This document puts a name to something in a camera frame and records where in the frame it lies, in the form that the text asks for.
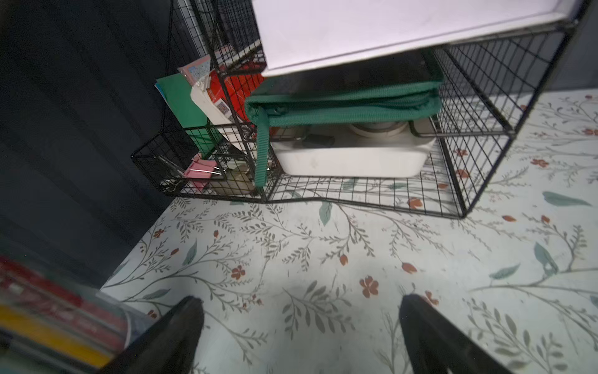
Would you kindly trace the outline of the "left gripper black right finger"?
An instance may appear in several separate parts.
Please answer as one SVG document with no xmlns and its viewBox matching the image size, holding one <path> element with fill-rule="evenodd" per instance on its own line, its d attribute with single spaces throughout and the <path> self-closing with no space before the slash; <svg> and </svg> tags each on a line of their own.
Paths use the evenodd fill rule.
<svg viewBox="0 0 598 374">
<path fill-rule="evenodd" d="M 402 298 L 400 326 L 415 373 L 508 373 L 418 295 Z"/>
</svg>

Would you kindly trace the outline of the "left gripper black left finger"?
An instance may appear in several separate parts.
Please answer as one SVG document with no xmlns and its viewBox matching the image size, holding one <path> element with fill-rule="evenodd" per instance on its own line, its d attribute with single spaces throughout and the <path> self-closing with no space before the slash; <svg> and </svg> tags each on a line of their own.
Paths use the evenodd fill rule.
<svg viewBox="0 0 598 374">
<path fill-rule="evenodd" d="M 187 296 L 99 373 L 190 373 L 205 323 L 201 299 Z"/>
</svg>

